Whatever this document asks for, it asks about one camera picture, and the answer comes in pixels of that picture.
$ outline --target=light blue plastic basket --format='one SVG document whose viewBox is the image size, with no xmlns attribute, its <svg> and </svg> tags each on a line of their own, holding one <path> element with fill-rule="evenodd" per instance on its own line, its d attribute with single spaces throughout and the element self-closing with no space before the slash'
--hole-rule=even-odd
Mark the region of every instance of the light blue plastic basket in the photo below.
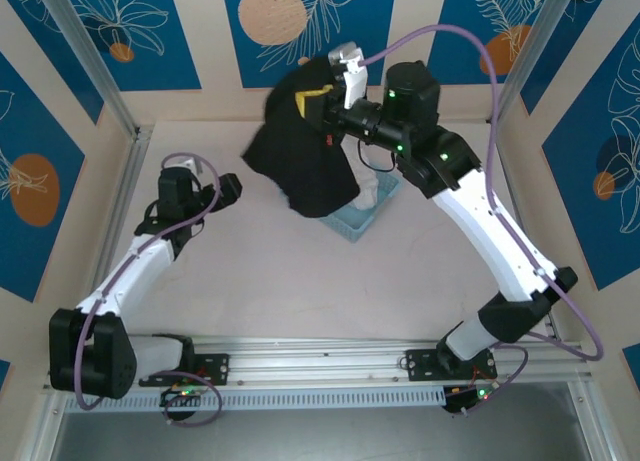
<svg viewBox="0 0 640 461">
<path fill-rule="evenodd" d="M 343 238 L 355 243 L 358 241 L 373 220 L 380 214 L 386 202 L 395 196 L 402 182 L 388 173 L 376 173 L 378 177 L 378 203 L 371 209 L 359 210 L 347 204 L 319 221 L 329 226 Z"/>
</svg>

